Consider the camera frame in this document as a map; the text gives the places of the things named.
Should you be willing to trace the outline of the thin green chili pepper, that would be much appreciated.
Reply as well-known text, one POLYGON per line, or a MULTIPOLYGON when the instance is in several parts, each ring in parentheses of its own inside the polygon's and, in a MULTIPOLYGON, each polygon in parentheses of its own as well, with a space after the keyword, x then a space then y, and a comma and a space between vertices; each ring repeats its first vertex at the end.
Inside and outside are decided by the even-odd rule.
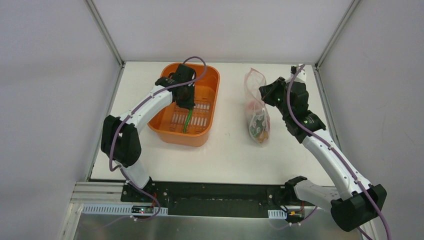
POLYGON ((184 125, 183 125, 183 133, 184 134, 187 132, 188 125, 189 125, 191 118, 192 118, 192 114, 193 114, 193 109, 191 108, 188 111, 187 117, 186 117, 184 125))

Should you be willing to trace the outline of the clear zip top bag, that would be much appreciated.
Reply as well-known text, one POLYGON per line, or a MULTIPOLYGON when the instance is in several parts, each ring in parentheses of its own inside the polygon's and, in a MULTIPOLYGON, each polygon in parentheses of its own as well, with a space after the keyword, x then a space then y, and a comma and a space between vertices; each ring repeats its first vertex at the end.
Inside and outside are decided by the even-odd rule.
POLYGON ((266 83, 265 76, 254 68, 244 75, 244 112, 247 130, 251 139, 258 145, 267 144, 270 137, 271 120, 259 91, 259 88, 266 83))

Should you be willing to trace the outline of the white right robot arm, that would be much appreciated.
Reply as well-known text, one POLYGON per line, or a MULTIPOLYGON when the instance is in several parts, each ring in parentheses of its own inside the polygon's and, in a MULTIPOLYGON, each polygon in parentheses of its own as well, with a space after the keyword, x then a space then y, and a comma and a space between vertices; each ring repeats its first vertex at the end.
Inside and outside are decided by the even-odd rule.
POLYGON ((308 202, 329 212, 345 232, 379 217, 386 189, 359 173, 334 144, 325 124, 309 110, 306 84, 279 77, 258 91, 265 104, 279 110, 288 132, 316 158, 335 186, 331 190, 298 176, 285 183, 284 200, 290 205, 308 202))

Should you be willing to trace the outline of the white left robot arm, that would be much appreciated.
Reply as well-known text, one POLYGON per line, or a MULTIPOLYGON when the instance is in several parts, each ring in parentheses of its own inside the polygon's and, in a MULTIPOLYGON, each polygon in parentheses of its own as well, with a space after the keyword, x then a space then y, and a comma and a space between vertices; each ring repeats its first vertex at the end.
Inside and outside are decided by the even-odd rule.
POLYGON ((196 71, 180 63, 175 72, 160 77, 148 95, 127 112, 108 115, 103 121, 100 150, 109 158, 109 169, 119 169, 135 187, 133 195, 140 202, 152 198, 151 180, 141 161, 141 130, 160 111, 174 102, 194 104, 196 71))

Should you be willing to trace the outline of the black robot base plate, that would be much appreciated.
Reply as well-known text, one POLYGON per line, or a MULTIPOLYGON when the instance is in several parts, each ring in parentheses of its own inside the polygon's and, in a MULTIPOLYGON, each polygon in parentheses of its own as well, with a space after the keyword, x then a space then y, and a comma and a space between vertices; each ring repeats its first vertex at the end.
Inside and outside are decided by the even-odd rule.
POLYGON ((282 185, 150 181, 140 192, 123 185, 120 200, 153 203, 151 194, 173 216, 267 218, 269 210, 301 206, 282 185))

